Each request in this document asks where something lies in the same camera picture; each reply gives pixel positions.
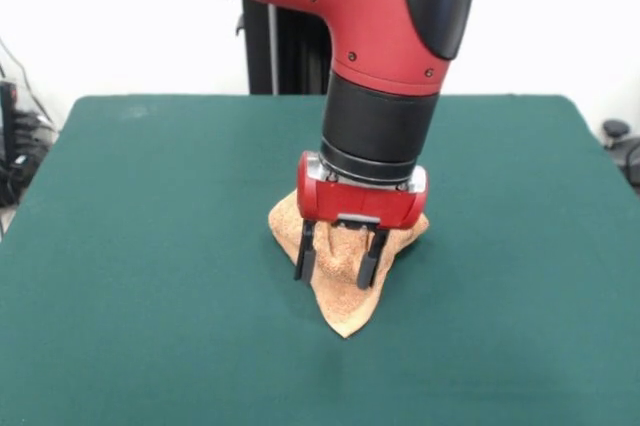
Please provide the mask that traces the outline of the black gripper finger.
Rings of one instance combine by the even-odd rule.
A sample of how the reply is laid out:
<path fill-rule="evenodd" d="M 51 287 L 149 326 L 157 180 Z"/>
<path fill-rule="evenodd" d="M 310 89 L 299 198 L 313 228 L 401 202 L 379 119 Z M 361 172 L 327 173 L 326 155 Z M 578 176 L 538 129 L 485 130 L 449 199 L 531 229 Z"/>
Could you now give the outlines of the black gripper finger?
<path fill-rule="evenodd" d="M 359 289 L 370 288 L 375 280 L 382 252 L 387 243 L 388 231 L 376 229 L 369 245 L 369 249 L 361 258 L 356 284 Z"/>
<path fill-rule="evenodd" d="M 303 220 L 301 240 L 296 261 L 294 279 L 296 281 L 310 282 L 316 260 L 316 251 L 314 248 L 314 230 L 315 221 Z"/>

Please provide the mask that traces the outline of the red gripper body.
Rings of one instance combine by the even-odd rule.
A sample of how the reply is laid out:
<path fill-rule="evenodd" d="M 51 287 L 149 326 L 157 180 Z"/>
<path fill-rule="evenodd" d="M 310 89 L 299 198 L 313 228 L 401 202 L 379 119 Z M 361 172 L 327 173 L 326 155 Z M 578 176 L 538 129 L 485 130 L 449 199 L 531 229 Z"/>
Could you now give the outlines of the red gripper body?
<path fill-rule="evenodd" d="M 316 152 L 303 152 L 298 163 L 297 206 L 308 221 L 407 230 L 423 214 L 427 196 L 428 175 L 421 166 L 405 182 L 375 185 L 337 174 Z"/>

